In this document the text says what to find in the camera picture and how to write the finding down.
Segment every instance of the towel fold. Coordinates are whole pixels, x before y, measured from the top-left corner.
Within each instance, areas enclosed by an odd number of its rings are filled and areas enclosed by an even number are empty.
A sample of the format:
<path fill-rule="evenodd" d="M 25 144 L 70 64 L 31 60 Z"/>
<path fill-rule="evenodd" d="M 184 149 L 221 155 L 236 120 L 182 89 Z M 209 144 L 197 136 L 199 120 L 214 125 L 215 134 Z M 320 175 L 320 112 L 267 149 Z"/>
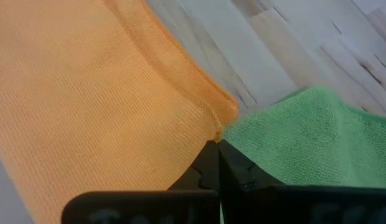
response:
<path fill-rule="evenodd" d="M 0 0 L 0 158 L 36 223 L 168 188 L 236 117 L 140 0 Z"/>
<path fill-rule="evenodd" d="M 322 87 L 236 121 L 225 139 L 287 184 L 386 188 L 386 118 Z"/>

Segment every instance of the floor plank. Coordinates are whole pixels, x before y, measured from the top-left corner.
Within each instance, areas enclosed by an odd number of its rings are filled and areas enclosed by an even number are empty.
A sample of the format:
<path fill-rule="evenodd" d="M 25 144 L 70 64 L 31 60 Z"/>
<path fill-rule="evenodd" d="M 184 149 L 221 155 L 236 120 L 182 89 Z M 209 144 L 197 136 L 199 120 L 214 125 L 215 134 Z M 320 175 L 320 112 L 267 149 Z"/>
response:
<path fill-rule="evenodd" d="M 339 35 L 325 3 L 318 0 L 274 0 L 274 5 L 311 49 Z"/>
<path fill-rule="evenodd" d="M 386 116 L 384 109 L 375 101 L 374 97 L 346 71 L 344 71 L 322 48 L 317 53 L 340 84 L 338 93 L 346 103 L 371 113 Z"/>
<path fill-rule="evenodd" d="M 308 85 L 329 86 L 322 70 L 285 22 L 276 9 L 269 9 L 249 19 L 253 30 L 299 88 Z"/>
<path fill-rule="evenodd" d="M 177 0 L 150 0 L 148 4 L 197 64 L 236 97 L 241 111 L 257 103 L 208 32 Z"/>
<path fill-rule="evenodd" d="M 376 9 L 366 15 L 374 29 L 386 41 L 386 14 L 381 9 Z"/>
<path fill-rule="evenodd" d="M 179 2 L 209 33 L 259 104 L 268 106 L 297 89 L 230 1 Z"/>
<path fill-rule="evenodd" d="M 382 5 L 382 0 L 352 0 L 355 5 L 364 13 L 368 14 Z"/>
<path fill-rule="evenodd" d="M 364 69 L 355 57 L 338 40 L 330 41 L 322 46 L 325 53 L 350 76 L 355 82 L 369 93 L 374 102 L 382 108 L 382 114 L 386 114 L 386 91 L 381 88 L 379 81 Z"/>

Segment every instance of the towel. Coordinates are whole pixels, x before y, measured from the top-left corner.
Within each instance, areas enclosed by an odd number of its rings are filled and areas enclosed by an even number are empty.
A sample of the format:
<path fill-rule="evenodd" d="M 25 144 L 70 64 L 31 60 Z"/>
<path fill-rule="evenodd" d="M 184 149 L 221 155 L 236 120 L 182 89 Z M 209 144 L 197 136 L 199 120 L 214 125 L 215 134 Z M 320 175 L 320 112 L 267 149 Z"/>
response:
<path fill-rule="evenodd" d="M 224 138 L 286 184 L 386 188 L 386 118 L 323 87 L 236 121 Z"/>
<path fill-rule="evenodd" d="M 0 159 L 36 223 L 167 189 L 236 117 L 140 0 L 0 0 Z"/>

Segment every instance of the orange microfiber towel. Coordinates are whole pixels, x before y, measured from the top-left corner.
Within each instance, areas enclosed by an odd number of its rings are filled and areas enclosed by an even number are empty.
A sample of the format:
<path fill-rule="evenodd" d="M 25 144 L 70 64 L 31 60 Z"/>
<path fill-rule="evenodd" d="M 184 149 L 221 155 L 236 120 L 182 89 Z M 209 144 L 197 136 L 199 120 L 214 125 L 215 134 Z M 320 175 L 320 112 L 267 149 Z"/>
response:
<path fill-rule="evenodd" d="M 0 0 L 0 158 L 37 223 L 168 188 L 236 117 L 139 0 Z"/>

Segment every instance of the green fabric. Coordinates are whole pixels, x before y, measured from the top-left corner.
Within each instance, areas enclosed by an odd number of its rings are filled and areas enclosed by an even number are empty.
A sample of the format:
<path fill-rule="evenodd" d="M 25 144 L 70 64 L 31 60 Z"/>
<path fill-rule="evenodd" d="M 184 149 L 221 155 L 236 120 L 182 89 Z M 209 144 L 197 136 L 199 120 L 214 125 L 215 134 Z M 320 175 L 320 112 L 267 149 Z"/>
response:
<path fill-rule="evenodd" d="M 322 87 L 236 121 L 224 138 L 286 184 L 386 188 L 386 118 Z"/>

